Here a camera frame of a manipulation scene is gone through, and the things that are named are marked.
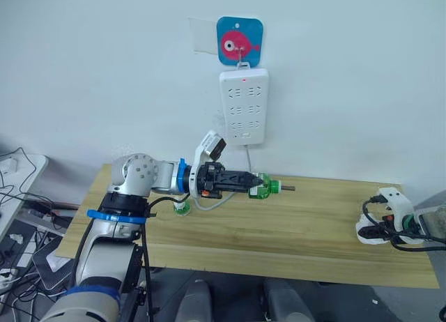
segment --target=wooden table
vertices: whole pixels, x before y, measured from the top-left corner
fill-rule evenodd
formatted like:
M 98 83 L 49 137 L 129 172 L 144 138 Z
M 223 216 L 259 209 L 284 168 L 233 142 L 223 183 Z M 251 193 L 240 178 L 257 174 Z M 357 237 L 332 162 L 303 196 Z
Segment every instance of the wooden table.
M 104 165 L 58 249 L 73 258 L 110 182 Z M 295 192 L 266 200 L 238 194 L 211 211 L 191 203 L 188 216 L 174 214 L 170 201 L 154 207 L 147 224 L 151 266 L 209 270 L 347 284 L 438 288 L 425 253 L 386 245 L 363 245 L 355 233 L 362 202 L 382 183 L 279 177 Z M 159 195 L 152 193 L 151 199 Z M 203 200 L 203 205 L 215 201 Z M 377 208 L 371 206 L 372 213 Z

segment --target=small green object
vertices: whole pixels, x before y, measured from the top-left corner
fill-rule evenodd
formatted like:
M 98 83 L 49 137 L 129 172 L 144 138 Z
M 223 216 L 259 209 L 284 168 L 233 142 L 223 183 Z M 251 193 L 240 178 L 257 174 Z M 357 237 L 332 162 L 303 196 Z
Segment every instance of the small green object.
M 184 201 L 181 204 L 181 206 L 182 206 L 181 208 L 177 208 L 176 204 L 174 204 L 174 212 L 175 212 L 175 214 L 180 215 L 180 216 L 186 216 L 187 214 L 189 214 L 189 212 L 190 212 L 189 201 L 188 200 Z
M 263 180 L 263 184 L 249 189 L 248 195 L 251 199 L 266 199 L 271 193 L 280 193 L 282 182 L 271 179 L 269 174 L 256 174 Z

